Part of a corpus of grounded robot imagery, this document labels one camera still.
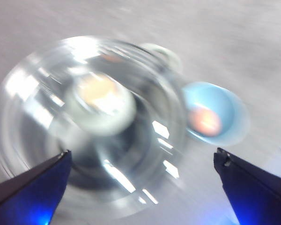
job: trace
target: orange object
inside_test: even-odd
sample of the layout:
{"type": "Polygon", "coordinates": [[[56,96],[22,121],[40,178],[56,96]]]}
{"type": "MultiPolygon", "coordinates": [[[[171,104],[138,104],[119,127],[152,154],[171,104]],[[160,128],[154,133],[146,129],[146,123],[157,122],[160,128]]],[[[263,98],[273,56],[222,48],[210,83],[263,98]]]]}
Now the orange object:
{"type": "Polygon", "coordinates": [[[118,95],[115,81],[103,74],[88,76],[78,85],[80,97],[90,106],[96,106],[96,100],[118,95]]]}
{"type": "Polygon", "coordinates": [[[205,136],[217,136],[222,130],[220,117],[208,108],[198,107],[191,110],[189,120],[193,130],[205,136]]]}

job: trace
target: blue bowl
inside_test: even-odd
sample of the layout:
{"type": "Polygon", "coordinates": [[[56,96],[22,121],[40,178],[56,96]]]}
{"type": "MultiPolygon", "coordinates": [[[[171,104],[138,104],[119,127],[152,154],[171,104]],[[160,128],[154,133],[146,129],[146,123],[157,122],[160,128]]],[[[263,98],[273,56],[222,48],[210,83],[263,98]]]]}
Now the blue bowl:
{"type": "Polygon", "coordinates": [[[232,92],[207,82],[195,82],[183,88],[186,108],[207,107],[214,111],[222,122],[221,133],[204,136],[190,127],[193,136],[213,145],[227,146],[240,142],[249,130],[249,116],[242,101],[232,92]]]}

